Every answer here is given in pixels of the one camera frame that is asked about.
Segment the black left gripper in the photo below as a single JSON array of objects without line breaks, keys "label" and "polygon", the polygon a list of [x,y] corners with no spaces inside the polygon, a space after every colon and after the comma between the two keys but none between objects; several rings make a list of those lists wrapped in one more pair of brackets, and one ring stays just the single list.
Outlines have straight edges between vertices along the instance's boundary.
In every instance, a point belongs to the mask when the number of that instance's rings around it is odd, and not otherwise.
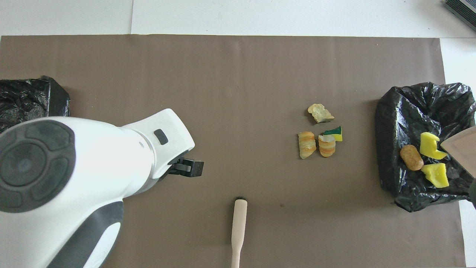
[{"label": "black left gripper", "polygon": [[168,170],[172,175],[187,175],[189,178],[196,178],[202,175],[204,167],[204,161],[198,161],[193,159],[178,159],[173,163]]}]

